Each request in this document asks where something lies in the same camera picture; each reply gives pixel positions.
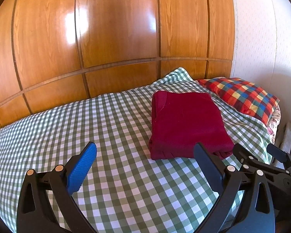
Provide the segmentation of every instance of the silver rivet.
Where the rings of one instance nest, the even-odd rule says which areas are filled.
[[[230,172],[234,172],[235,171],[235,167],[234,166],[227,166],[227,169],[230,171]]]
[[[27,175],[32,175],[34,173],[34,171],[32,169],[27,171]]]
[[[64,169],[64,167],[63,167],[62,165],[58,165],[58,166],[55,167],[55,171],[56,171],[56,172],[60,172],[60,171],[62,171],[63,169]]]
[[[263,172],[260,169],[257,170],[257,174],[260,175],[260,176],[263,176]]]

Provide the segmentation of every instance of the wooden wall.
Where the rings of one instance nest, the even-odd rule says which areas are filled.
[[[230,75],[233,0],[4,0],[0,127],[183,67]]]

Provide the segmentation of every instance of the metal pin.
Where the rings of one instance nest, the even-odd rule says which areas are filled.
[[[234,166],[227,166],[227,169],[230,171],[230,172],[234,172],[235,171],[235,167]]]
[[[60,171],[62,171],[63,169],[64,169],[64,167],[63,167],[62,165],[58,165],[58,166],[55,167],[55,171],[56,171],[56,172],[60,172]]]
[[[257,170],[257,174],[260,175],[260,176],[263,176],[263,172],[260,169]]]
[[[34,171],[32,169],[27,171],[27,175],[32,175],[34,173]]]

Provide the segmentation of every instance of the red cloth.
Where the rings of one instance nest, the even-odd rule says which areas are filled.
[[[196,143],[221,159],[232,154],[234,144],[210,95],[156,92],[152,98],[151,158],[194,158]]]

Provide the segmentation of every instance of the white wall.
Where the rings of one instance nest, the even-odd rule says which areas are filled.
[[[234,0],[232,77],[252,81],[280,99],[281,127],[291,122],[291,3]]]

